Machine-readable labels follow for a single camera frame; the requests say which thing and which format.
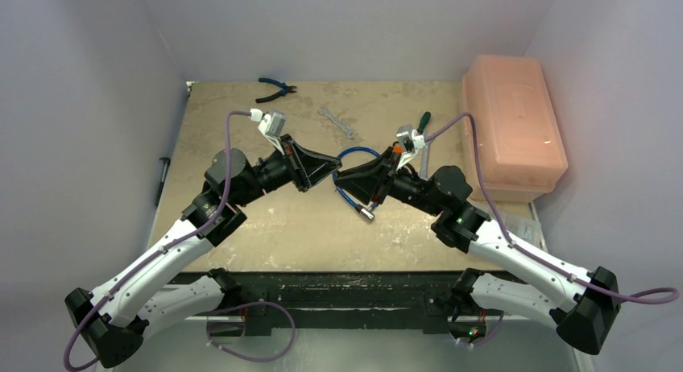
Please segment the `blue cable lock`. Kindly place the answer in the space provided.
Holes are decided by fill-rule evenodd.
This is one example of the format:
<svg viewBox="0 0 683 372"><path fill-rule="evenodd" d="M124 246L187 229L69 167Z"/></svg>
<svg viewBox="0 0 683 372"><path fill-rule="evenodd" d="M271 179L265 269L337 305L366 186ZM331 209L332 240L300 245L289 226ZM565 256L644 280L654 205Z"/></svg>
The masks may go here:
<svg viewBox="0 0 683 372"><path fill-rule="evenodd" d="M350 147L345 149L344 151L340 152L337 157L339 159L342 159L343 157L347 156L348 154L354 153L354 152L365 152L367 154L373 155L375 158L378 158L380 154L369 148L369 147ZM367 222L372 222L375 219L375 215L373 211L376 209L377 204L375 203L369 203L368 205L363 205L359 204L356 200L352 199L350 195L347 194L347 192L335 185L335 191L339 194L339 196L365 221Z"/></svg>

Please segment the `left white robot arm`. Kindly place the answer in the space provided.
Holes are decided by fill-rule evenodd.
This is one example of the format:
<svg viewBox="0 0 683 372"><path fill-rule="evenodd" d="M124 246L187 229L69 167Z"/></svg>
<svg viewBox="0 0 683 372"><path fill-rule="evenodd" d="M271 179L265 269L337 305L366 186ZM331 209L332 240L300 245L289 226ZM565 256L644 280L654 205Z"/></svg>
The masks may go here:
<svg viewBox="0 0 683 372"><path fill-rule="evenodd" d="M105 368L122 364L146 339L189 316L248 309L251 302L241 284L223 268L174 291L163 292L163 287L234 233L246 220L244 206L286 184L306 192L341 165L338 158L305 149L289 135L276 138L274 151L256 164L236 148L218 152L205 171L201 192L156 244L110 281L66 296L77 336L96 363Z"/></svg>

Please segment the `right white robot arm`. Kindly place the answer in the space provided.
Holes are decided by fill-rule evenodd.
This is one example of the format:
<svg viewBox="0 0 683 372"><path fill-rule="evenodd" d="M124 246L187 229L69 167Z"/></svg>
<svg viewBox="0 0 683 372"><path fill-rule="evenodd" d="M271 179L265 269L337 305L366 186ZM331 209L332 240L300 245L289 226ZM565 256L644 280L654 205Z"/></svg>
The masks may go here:
<svg viewBox="0 0 683 372"><path fill-rule="evenodd" d="M436 217L431 229L447 247L485 258L522 280L497 286L484 274L466 279L452 292L458 311L507 310L550 325L583 353L602 350L620 311L613 296L616 275L605 267L575 266L511 234L467 200L472 188L459 167L440 167L423 180L400 167L399 153L388 147L368 163L335 173L333 181L363 203L381 204L390 196Z"/></svg>

